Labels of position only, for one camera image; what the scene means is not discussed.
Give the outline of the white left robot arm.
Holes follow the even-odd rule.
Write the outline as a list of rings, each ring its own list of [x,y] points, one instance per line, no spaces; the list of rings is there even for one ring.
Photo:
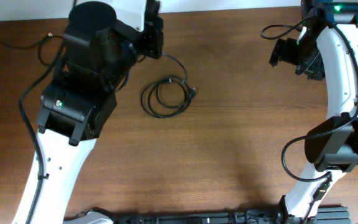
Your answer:
[[[63,223],[84,161],[140,55],[162,55],[159,1],[86,1],[69,13],[41,96],[34,160],[14,223]]]

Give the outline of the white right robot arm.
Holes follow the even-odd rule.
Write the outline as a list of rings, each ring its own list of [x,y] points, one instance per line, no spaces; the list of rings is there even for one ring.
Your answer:
[[[247,223],[350,223],[343,206],[324,207],[333,185],[358,166],[358,1],[302,1],[299,23],[275,36],[270,64],[324,80],[325,122],[300,136],[306,165],[276,210],[249,210]],[[288,32],[297,30],[297,39]]]

